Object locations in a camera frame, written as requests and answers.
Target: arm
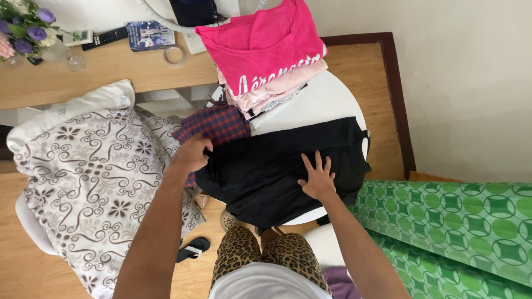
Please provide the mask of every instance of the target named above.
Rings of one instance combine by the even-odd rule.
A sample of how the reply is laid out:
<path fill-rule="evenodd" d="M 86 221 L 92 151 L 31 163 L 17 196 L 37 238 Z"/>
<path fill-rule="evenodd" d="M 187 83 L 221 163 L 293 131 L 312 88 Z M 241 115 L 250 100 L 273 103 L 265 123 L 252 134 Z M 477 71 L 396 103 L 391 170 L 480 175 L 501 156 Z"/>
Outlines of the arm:
<path fill-rule="evenodd" d="M 200 135 L 179 147 L 124 259 L 114 299 L 170 298 L 181 239 L 183 189 L 188 174 L 207 165 L 205 148 L 212 151 L 212 143 Z"/>
<path fill-rule="evenodd" d="M 319 200 L 334 228 L 344 262 L 364 299 L 410 299 L 403 282 L 388 258 L 373 242 L 360 223 L 351 215 L 334 186 L 335 174 L 329 175 L 331 160 L 322 168 L 320 152 L 316 151 L 316 169 L 302 154 L 309 171 L 309 182 L 298 180 L 303 191 Z"/>

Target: white t-shirt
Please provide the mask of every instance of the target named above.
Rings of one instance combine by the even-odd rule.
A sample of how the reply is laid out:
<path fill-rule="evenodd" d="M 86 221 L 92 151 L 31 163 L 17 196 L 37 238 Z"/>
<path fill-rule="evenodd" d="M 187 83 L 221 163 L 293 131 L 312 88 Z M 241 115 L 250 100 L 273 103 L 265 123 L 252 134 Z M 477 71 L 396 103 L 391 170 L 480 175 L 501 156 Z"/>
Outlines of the white t-shirt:
<path fill-rule="evenodd" d="M 287 267 L 253 262 L 220 277 L 209 299 L 332 299 Z"/>

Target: patterned pillowcase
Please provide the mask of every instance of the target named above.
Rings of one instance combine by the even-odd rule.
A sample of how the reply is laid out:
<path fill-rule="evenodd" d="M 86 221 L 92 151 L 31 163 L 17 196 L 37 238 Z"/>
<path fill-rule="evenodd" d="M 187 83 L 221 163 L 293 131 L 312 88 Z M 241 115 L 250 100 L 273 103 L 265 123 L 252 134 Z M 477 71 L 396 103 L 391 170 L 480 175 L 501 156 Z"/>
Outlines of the patterned pillowcase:
<path fill-rule="evenodd" d="M 27 204 L 60 256 L 95 298 L 111 298 L 120 267 L 179 143 L 179 119 L 135 108 L 62 122 L 15 155 L 30 176 Z M 205 219 L 183 194 L 185 236 Z"/>

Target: flower vase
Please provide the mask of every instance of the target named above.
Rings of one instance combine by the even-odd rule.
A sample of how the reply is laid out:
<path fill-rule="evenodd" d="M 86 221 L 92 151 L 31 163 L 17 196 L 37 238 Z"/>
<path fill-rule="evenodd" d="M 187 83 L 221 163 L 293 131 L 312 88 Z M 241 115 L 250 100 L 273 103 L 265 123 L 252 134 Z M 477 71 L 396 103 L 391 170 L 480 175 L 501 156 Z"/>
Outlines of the flower vase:
<path fill-rule="evenodd" d="M 70 49 L 60 40 L 48 48 L 44 48 L 41 58 L 46 61 L 65 62 L 68 69 L 73 72 L 82 71 L 87 63 L 85 58 L 79 54 L 72 54 Z"/>
<path fill-rule="evenodd" d="M 16 55 L 5 61 L 7 68 L 14 70 L 24 64 L 24 56 Z"/>

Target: tape roll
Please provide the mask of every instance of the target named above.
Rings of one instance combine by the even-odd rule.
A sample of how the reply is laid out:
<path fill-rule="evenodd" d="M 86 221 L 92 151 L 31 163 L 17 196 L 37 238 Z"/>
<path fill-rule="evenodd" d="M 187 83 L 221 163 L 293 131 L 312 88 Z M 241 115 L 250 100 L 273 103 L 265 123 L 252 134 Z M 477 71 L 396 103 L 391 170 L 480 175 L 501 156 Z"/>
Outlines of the tape roll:
<path fill-rule="evenodd" d="M 181 60 L 178 63 L 171 63 L 168 60 L 168 53 L 170 53 L 170 51 L 175 51 L 175 50 L 181 51 L 182 57 L 181 57 Z M 187 52 L 185 52 L 185 50 L 183 48 L 181 48 L 180 46 L 170 46 L 170 47 L 166 48 L 163 51 L 163 60 L 164 60 L 164 62 L 166 62 L 167 64 L 169 64 L 169 65 L 171 65 L 173 67 L 180 67 L 180 66 L 182 66 L 185 63 L 185 60 L 187 60 Z"/>

